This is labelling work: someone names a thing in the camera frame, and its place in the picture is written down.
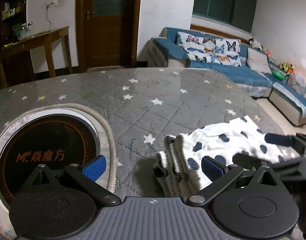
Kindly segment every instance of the folded white cloth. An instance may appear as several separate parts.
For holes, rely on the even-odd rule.
[[[211,124],[189,134],[168,135],[165,152],[157,154],[154,173],[166,197],[186,199],[212,183],[203,172],[207,169],[204,156],[225,166],[233,164],[237,153],[272,163],[285,161],[286,156],[276,145],[266,143],[264,136],[248,116]]]

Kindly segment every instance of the electrical outlet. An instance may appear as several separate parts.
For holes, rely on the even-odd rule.
[[[50,7],[54,7],[54,6],[58,6],[58,0],[54,0],[54,1],[46,3],[46,8],[50,8]]]

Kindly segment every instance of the door handle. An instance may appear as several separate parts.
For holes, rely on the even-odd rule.
[[[90,16],[93,15],[90,11],[86,11],[86,19],[89,20]]]

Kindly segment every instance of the door frame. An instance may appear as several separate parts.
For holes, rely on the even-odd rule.
[[[134,3],[134,22],[133,22],[133,35],[132,35],[132,53],[131,64],[136,66],[137,58],[137,40],[139,34],[139,20],[140,20],[140,5],[141,0],[135,0]],[[77,44],[77,58],[79,72],[86,72],[87,66],[85,65],[85,52],[84,52],[84,39],[83,39],[83,18],[85,12],[83,11],[83,0],[75,0],[75,30],[76,30],[76,44]]]

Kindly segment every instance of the table leg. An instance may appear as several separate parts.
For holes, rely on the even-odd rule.
[[[50,77],[56,77],[55,70],[54,70],[53,56],[52,56],[52,46],[50,42],[44,45],[44,51],[45,51],[45,57],[47,59],[47,65],[48,65]]]
[[[2,88],[7,88],[8,83],[7,83],[7,79],[5,78],[3,64],[2,64],[1,59],[0,59],[0,79],[1,79],[1,83],[2,83]]]
[[[65,43],[65,46],[66,46],[66,59],[68,61],[69,72],[70,72],[70,74],[73,74],[72,61],[71,61],[71,55],[70,55],[69,34],[64,36],[64,43]]]

